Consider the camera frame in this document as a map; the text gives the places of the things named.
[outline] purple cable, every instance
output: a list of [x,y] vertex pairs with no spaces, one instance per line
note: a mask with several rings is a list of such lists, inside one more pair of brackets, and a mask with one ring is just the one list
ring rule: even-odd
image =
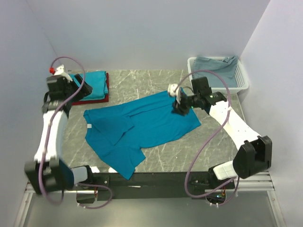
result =
[[45,157],[46,157],[46,154],[47,154],[47,146],[48,146],[48,142],[49,142],[49,137],[50,137],[50,134],[51,134],[51,128],[52,128],[52,124],[53,124],[53,119],[55,118],[56,114],[62,109],[62,107],[68,103],[69,101],[71,101],[72,98],[75,97],[76,94],[78,94],[81,90],[81,88],[83,87],[84,85],[84,81],[85,81],[85,70],[84,70],[84,67],[75,59],[71,58],[71,57],[66,57],[66,56],[63,56],[63,57],[58,57],[56,58],[52,64],[51,64],[51,68],[53,67],[53,64],[55,63],[55,61],[57,61],[58,59],[61,59],[61,58],[68,58],[68,59],[71,59],[73,60],[74,62],[76,62],[82,69],[83,71],[83,80],[80,84],[80,87],[70,96],[68,97],[67,99],[65,99],[55,110],[55,112],[53,113],[51,119],[49,120],[49,124],[48,124],[48,128],[47,128],[47,133],[46,133],[46,138],[45,138],[45,146],[44,146],[44,151],[43,151],[43,154],[42,154],[42,159],[41,159],[41,163],[40,163],[40,166],[39,166],[39,172],[38,172],[38,180],[39,180],[39,188],[40,188],[40,191],[41,191],[41,194],[47,198],[47,200],[51,203],[51,204],[54,204],[54,205],[60,205],[63,201],[63,197],[64,197],[64,191],[62,191],[62,196],[61,196],[61,199],[59,201],[54,201],[53,199],[51,199],[49,197],[49,195],[47,194],[46,190],[45,190],[45,187],[43,185],[43,180],[42,180],[42,172],[43,172],[43,164],[45,162]]
[[105,189],[109,190],[109,193],[110,193],[109,199],[108,199],[104,204],[102,204],[102,205],[100,205],[100,206],[97,206],[97,207],[87,207],[87,206],[84,206],[83,204],[79,204],[79,206],[81,206],[81,207],[83,207],[83,208],[85,208],[85,209],[95,210],[95,209],[102,208],[102,207],[108,205],[109,202],[112,200],[112,198],[113,198],[113,196],[114,196],[113,191],[112,191],[109,187],[104,186],[104,185],[95,185],[95,184],[86,184],[86,183],[78,183],[78,185],[81,185],[81,186],[88,186],[88,187],[105,188]]
[[[211,73],[213,74],[214,76],[216,76],[223,84],[224,84],[224,87],[226,88],[226,91],[227,91],[227,101],[228,101],[228,107],[230,107],[232,105],[232,101],[231,101],[231,93],[228,89],[228,85],[225,83],[225,81],[218,75],[216,74],[215,72],[213,71],[210,71],[210,70],[197,70],[197,71],[193,71],[189,74],[187,74],[184,78],[182,78],[182,80],[180,80],[180,82],[178,83],[176,89],[175,89],[175,92],[177,90],[177,88],[182,84],[182,82],[187,78],[189,77],[190,75],[196,73],[196,72],[208,72],[208,73]],[[188,196],[192,197],[192,198],[202,198],[202,197],[205,197],[205,196],[208,196],[212,193],[214,193],[215,191],[217,191],[218,189],[222,188],[223,186],[227,185],[229,182],[232,182],[234,178],[231,178],[229,179],[228,181],[224,182],[223,184],[219,185],[218,187],[216,187],[215,189],[211,190],[210,192],[207,192],[207,193],[204,193],[202,195],[192,195],[189,191],[188,191],[188,179],[189,179],[189,174],[190,174],[190,171],[191,169],[193,168],[196,160],[198,159],[201,151],[205,148],[205,146],[219,133],[219,131],[225,126],[225,124],[228,122],[228,119],[229,119],[229,115],[230,115],[230,110],[227,111],[227,115],[226,115],[226,118],[225,118],[225,121],[223,122],[223,124],[206,140],[206,142],[202,145],[202,147],[199,149],[199,151],[197,152],[196,156],[194,157],[192,163],[190,164],[189,166],[189,169],[186,173],[186,177],[185,177],[185,181],[184,181],[184,188],[185,188],[185,192]],[[238,186],[239,186],[239,181],[240,181],[240,178],[238,177],[238,182],[237,182],[237,185],[235,187],[235,190],[233,192],[233,194],[231,195],[231,197],[226,200],[224,203],[220,204],[220,205],[223,205],[223,204],[226,204],[227,202],[229,202],[235,195],[237,189],[238,189]]]

